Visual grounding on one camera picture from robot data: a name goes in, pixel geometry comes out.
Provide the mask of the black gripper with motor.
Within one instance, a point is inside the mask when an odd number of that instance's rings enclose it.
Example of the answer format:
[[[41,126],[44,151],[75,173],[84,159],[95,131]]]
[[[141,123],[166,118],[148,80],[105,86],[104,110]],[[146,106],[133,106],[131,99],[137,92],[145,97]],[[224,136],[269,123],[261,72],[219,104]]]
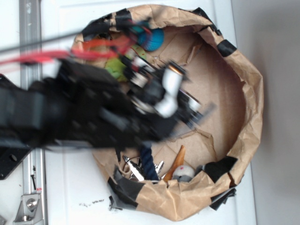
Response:
[[[145,36],[144,44],[152,37],[150,17],[134,21],[116,21],[117,30],[138,44]],[[139,56],[121,58],[126,66],[123,73],[128,80],[127,95],[135,109],[143,116],[149,136],[164,140],[178,137],[200,125],[215,110],[214,103],[202,104],[182,89],[187,80],[186,71],[173,61],[156,68]]]

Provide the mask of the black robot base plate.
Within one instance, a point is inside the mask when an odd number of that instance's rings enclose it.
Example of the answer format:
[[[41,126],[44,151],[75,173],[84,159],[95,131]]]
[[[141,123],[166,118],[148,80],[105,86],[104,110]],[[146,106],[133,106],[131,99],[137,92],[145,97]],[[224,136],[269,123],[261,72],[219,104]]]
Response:
[[[0,179],[5,180],[30,153],[24,132],[30,127],[26,91],[0,75]]]

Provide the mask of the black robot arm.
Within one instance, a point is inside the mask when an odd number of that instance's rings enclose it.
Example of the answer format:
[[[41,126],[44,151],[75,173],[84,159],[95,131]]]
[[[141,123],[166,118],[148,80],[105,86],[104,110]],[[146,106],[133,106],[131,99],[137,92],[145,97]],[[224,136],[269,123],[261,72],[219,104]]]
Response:
[[[153,37],[148,20],[126,19],[116,27],[120,38],[87,42],[106,45],[107,52],[33,52],[17,59],[23,64],[59,59],[61,65],[55,78],[36,81],[27,90],[1,83],[1,147],[122,150],[179,137],[214,111],[214,104],[202,108],[182,89],[186,71],[173,61],[156,68],[125,55],[139,34],[146,41]]]

